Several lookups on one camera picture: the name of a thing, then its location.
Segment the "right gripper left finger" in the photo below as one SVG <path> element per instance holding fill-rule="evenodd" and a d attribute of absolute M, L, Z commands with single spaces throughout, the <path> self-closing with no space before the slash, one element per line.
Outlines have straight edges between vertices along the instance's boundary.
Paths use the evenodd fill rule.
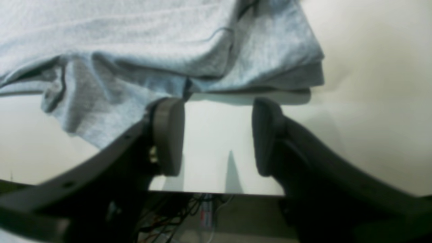
<path fill-rule="evenodd" d="M 185 101 L 163 98 L 105 149 L 38 186 L 1 196 L 1 229 L 49 243 L 131 240 L 156 175 L 182 166 Z"/>

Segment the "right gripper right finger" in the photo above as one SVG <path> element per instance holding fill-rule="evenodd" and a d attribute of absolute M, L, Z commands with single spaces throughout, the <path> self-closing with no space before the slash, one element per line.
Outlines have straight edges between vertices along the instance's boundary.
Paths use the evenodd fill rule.
<path fill-rule="evenodd" d="M 301 243 L 430 243 L 431 197 L 361 171 L 267 98 L 252 109 L 256 167 L 282 187 L 282 215 Z"/>

